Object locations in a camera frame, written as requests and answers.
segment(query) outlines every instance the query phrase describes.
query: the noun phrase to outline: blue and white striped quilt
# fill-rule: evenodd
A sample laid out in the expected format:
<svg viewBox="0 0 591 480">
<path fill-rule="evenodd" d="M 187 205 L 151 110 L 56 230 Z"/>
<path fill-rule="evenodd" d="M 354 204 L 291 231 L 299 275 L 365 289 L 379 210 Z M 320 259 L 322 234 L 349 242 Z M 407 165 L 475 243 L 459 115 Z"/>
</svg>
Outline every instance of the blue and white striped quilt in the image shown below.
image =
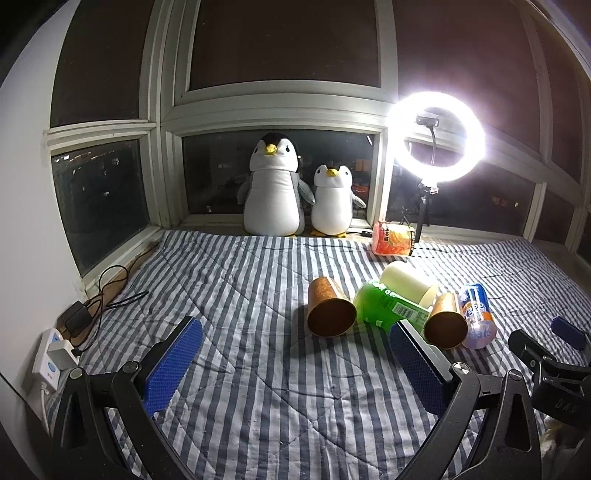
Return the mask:
<svg viewBox="0 0 591 480">
<path fill-rule="evenodd" d="M 339 239 L 168 231 L 122 293 L 150 295 L 106 312 L 81 366 L 90 374 L 117 370 L 185 315 L 196 316 L 202 350 L 155 420 L 197 478 L 394 479 L 436 417 L 415 396 L 384 331 L 361 323 L 321 339 L 304 327 L 311 280 L 332 277 L 353 297 L 392 260 Z M 441 291 L 472 281 L 486 287 L 498 337 L 477 352 L 455 349 L 450 359 L 487 374 L 517 368 L 529 378 L 506 345 L 521 327 L 559 359 L 580 364 L 549 324 L 560 314 L 590 329 L 591 300 L 525 240 L 418 244 L 408 262 L 439 280 Z M 52 423 L 58 399 L 48 401 Z M 130 467 L 146 478 L 121 419 L 109 415 Z M 481 421 L 475 414 L 449 476 L 461 470 Z"/>
</svg>

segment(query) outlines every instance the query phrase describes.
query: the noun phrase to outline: paper cup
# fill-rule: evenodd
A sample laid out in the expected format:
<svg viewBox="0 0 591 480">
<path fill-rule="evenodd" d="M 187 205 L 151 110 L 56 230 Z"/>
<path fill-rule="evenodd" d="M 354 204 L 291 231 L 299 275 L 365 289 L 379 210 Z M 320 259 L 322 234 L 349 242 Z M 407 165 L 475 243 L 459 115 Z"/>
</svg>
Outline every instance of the paper cup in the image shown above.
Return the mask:
<svg viewBox="0 0 591 480">
<path fill-rule="evenodd" d="M 424 309 L 431 306 L 439 289 L 436 281 L 401 260 L 386 265 L 379 281 Z"/>
<path fill-rule="evenodd" d="M 461 312 L 455 293 L 439 295 L 423 327 L 427 343 L 445 350 L 460 345 L 468 334 L 468 323 Z"/>
<path fill-rule="evenodd" d="M 340 285 L 329 277 L 320 277 L 308 288 L 306 325 L 314 335 L 335 337 L 355 323 L 357 309 Z"/>
</svg>

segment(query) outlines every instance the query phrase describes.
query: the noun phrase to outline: blue gripper pad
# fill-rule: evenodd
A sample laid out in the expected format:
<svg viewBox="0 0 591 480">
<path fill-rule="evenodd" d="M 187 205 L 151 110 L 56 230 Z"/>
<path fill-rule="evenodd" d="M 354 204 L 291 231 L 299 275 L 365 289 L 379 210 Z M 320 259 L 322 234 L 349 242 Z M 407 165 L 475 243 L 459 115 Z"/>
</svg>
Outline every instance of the blue gripper pad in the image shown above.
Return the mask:
<svg viewBox="0 0 591 480">
<path fill-rule="evenodd" d="M 575 327 L 572 323 L 567 322 L 562 317 L 556 317 L 552 319 L 550 324 L 552 332 L 562 338 L 575 350 L 584 350 L 587 345 L 587 337 L 585 332 Z"/>
<path fill-rule="evenodd" d="M 149 416 L 164 410 L 201 348 L 203 327 L 192 318 L 145 380 L 144 408 Z"/>
<path fill-rule="evenodd" d="M 425 410 L 441 417 L 447 408 L 446 384 L 452 375 L 449 367 L 445 372 L 445 365 L 439 370 L 436 365 L 447 360 L 442 361 L 406 320 L 392 325 L 390 346 Z"/>
</svg>

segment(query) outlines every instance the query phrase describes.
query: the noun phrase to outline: green plastic bottle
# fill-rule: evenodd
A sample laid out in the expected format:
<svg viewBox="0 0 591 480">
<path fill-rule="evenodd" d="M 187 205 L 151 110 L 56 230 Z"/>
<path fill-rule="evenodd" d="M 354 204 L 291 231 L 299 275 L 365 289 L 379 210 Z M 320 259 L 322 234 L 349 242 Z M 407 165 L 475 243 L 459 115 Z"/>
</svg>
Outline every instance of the green plastic bottle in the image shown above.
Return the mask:
<svg viewBox="0 0 591 480">
<path fill-rule="evenodd" d="M 420 305 L 399 296 L 377 280 L 368 281 L 355 295 L 357 319 L 372 323 L 390 333 L 392 325 L 399 320 L 408 320 L 419 332 L 429 317 L 429 311 Z"/>
</svg>

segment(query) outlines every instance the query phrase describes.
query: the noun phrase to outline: penguin flipper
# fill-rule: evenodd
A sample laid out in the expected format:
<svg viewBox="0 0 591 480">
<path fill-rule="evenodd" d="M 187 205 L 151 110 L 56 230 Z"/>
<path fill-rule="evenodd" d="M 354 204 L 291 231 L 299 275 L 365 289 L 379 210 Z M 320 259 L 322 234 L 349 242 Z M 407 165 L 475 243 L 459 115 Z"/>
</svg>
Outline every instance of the penguin flipper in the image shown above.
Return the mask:
<svg viewBox="0 0 591 480">
<path fill-rule="evenodd" d="M 240 188 L 238 189 L 238 195 L 237 195 L 238 205 L 242 205 L 246 201 L 246 197 L 248 196 L 248 192 L 251 189 L 251 181 L 252 181 L 252 176 L 249 176 L 247 181 L 244 182 L 242 185 L 240 185 Z"/>
<path fill-rule="evenodd" d="M 353 203 L 355 205 L 357 205 L 358 207 L 367 208 L 367 205 L 365 204 L 365 202 L 362 199 L 360 199 L 359 197 L 357 197 L 357 195 L 355 195 L 353 192 L 351 192 L 351 199 L 353 200 Z"/>
<path fill-rule="evenodd" d="M 308 187 L 308 184 L 304 180 L 299 179 L 297 183 L 297 189 L 300 192 L 301 197 L 310 205 L 314 205 L 315 199 L 312 190 Z"/>
</svg>

